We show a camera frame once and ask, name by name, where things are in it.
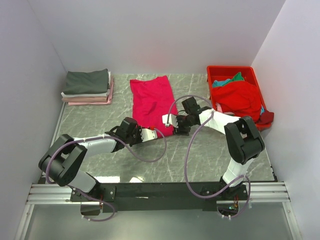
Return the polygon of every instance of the dark red cloth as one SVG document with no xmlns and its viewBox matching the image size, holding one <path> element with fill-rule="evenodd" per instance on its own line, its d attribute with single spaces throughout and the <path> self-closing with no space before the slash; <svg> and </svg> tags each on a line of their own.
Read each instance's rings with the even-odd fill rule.
<svg viewBox="0 0 320 240">
<path fill-rule="evenodd" d="M 132 118 L 144 128 L 156 127 L 164 136 L 172 135 L 174 128 L 165 127 L 162 123 L 162 116 L 168 114 L 171 104 L 175 101 L 168 77 L 158 76 L 150 81 L 131 79 L 130 87 L 133 93 Z M 171 113 L 178 113 L 176 105 Z"/>
<path fill-rule="evenodd" d="M 238 117 L 250 116 L 254 122 L 260 118 L 261 99 L 256 86 L 246 81 L 234 81 L 211 89 L 215 102 L 222 111 L 232 112 Z"/>
<path fill-rule="evenodd" d="M 264 113 L 261 114 L 257 124 L 269 124 L 274 121 L 275 113 L 272 111 L 264 110 Z"/>
</svg>

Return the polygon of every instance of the red basket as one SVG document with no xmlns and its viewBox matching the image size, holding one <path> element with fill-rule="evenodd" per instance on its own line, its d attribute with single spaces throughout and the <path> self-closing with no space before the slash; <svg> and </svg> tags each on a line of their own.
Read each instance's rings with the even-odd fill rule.
<svg viewBox="0 0 320 240">
<path fill-rule="evenodd" d="M 208 66 L 206 68 L 208 73 L 207 82 L 209 84 L 209 91 L 210 91 L 210 99 L 212 102 L 212 106 L 215 110 L 217 110 L 215 99 L 212 95 L 212 84 L 215 80 L 224 81 L 226 79 L 232 79 L 234 75 L 241 72 L 242 77 L 244 80 L 254 86 L 256 86 L 259 90 L 259 95 L 261 99 L 261 103 L 264 109 L 267 109 L 264 98 L 262 97 L 257 78 L 255 72 L 252 67 L 250 66 Z M 271 123 L 268 124 L 255 124 L 259 131 L 265 130 L 271 127 Z"/>
</svg>

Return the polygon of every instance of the pink folded shirt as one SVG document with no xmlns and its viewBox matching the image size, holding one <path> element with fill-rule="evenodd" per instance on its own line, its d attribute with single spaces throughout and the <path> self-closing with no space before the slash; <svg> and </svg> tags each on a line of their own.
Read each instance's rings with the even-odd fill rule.
<svg viewBox="0 0 320 240">
<path fill-rule="evenodd" d="M 64 100 L 62 99 L 62 101 L 64 102 L 68 102 L 69 106 L 79 106 L 79 105 L 108 105 L 111 104 L 111 100 L 112 100 L 112 93 L 113 93 L 113 89 L 114 89 L 114 80 L 113 78 L 111 79 L 111 83 L 110 83 L 110 93 L 108 95 L 107 98 L 105 97 L 70 97 L 70 99 Z"/>
</svg>

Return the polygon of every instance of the gray folded cloth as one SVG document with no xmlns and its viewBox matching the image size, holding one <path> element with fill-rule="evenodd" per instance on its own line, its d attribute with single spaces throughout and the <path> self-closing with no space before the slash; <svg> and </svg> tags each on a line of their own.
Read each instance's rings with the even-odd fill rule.
<svg viewBox="0 0 320 240">
<path fill-rule="evenodd" d="M 64 95 L 105 94 L 109 88 L 108 69 L 93 72 L 68 71 L 62 92 Z"/>
</svg>

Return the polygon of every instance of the marble tabletop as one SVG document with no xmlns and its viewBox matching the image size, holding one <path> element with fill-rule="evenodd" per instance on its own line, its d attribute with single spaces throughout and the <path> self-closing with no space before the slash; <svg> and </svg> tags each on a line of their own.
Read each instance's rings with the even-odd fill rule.
<svg viewBox="0 0 320 240">
<path fill-rule="evenodd" d="M 92 137 L 109 131 L 125 117 L 132 117 L 133 94 L 130 79 L 152 80 L 158 74 L 114 74 L 114 89 L 110 105 L 65 105 L 57 137 L 69 134 L 72 137 Z M 206 74 L 167 74 L 173 95 L 178 98 L 194 94 L 209 98 Z M 206 103 L 197 99 L 204 107 Z M 190 135 L 196 130 L 191 128 Z M 184 158 L 191 136 L 170 136 L 167 151 L 155 163 L 145 163 L 133 157 L 127 149 L 114 153 L 98 154 L 83 161 L 80 169 L 98 177 L 101 182 L 184 182 Z M 140 156 L 154 159 L 163 151 L 164 140 L 156 139 L 132 147 Z M 230 161 L 226 138 L 223 134 L 203 128 L 196 136 L 187 165 L 189 180 L 193 182 L 219 181 Z M 274 181 L 273 169 L 264 150 L 248 169 L 252 181 Z"/>
</svg>

